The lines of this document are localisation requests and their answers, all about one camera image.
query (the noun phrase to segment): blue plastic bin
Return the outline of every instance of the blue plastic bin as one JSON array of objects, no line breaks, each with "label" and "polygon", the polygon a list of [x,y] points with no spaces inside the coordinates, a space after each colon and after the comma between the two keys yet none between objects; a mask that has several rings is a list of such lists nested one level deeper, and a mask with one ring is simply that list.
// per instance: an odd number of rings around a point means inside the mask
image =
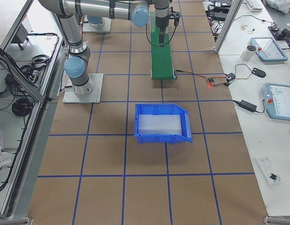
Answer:
[{"label": "blue plastic bin", "polygon": [[[180,115],[181,133],[178,134],[140,134],[139,133],[139,115]],[[136,104],[134,136],[138,143],[180,143],[184,141],[193,142],[190,127],[189,113],[176,104]]]}]

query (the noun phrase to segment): blue framed tablet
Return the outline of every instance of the blue framed tablet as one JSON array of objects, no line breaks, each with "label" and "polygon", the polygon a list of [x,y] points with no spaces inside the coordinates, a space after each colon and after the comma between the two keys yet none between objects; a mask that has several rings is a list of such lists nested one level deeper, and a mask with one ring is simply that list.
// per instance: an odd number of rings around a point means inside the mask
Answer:
[{"label": "blue framed tablet", "polygon": [[262,91],[269,116],[290,120],[290,85],[265,83]]},{"label": "blue framed tablet", "polygon": [[263,61],[286,61],[289,59],[272,37],[253,37],[251,38],[251,44],[257,49],[261,47],[261,50],[257,50],[256,54]]}]

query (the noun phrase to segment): cup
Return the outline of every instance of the cup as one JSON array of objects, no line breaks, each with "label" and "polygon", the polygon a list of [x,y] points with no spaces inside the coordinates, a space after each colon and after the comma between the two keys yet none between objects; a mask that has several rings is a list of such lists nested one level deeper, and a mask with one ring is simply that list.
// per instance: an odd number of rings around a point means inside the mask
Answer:
[{"label": "cup", "polygon": [[249,61],[255,52],[256,47],[253,45],[248,45],[247,48],[243,51],[243,53],[240,55],[240,57],[245,61]]}]

